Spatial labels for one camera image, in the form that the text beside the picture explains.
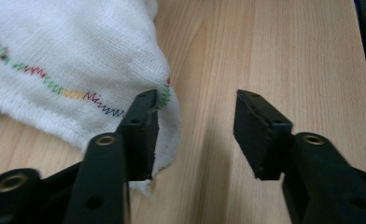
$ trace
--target folded cloth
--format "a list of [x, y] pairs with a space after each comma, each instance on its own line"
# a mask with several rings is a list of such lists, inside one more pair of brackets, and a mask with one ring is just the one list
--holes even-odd
[[156, 0], [0, 1], [0, 112], [84, 151], [116, 130], [137, 94], [156, 89], [155, 175], [180, 136], [156, 12]]

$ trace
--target white towel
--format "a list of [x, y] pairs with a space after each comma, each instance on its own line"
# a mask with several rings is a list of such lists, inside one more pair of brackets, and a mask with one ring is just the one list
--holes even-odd
[[180, 136], [156, 13], [156, 0], [0, 1], [0, 112], [84, 151], [116, 130], [137, 94], [156, 89], [155, 175]]

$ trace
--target wooden table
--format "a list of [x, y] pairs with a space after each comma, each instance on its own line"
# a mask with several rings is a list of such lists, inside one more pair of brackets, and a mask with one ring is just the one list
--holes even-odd
[[[176, 161], [132, 195], [133, 223], [289, 223], [281, 182], [260, 182], [232, 135], [236, 90], [265, 97], [295, 133], [328, 137], [366, 171], [366, 63], [352, 0], [161, 0], [159, 44], [183, 134]], [[0, 115], [0, 173], [80, 161], [63, 141]]]

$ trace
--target woven fabric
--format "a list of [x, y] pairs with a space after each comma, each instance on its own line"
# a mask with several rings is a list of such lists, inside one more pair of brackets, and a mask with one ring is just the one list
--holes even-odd
[[0, 112], [85, 151], [156, 89], [157, 173], [175, 157], [180, 116], [156, 13], [155, 0], [0, 1]]

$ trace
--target wood grain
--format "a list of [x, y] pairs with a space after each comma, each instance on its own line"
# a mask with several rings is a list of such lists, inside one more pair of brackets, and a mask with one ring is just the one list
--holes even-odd
[[[160, 0], [156, 27], [183, 134], [154, 199], [133, 192], [133, 223], [290, 223], [281, 183], [254, 179], [233, 139], [238, 89], [366, 171], [366, 63], [353, 1]], [[47, 176], [81, 157], [0, 115], [0, 173], [30, 166]]]

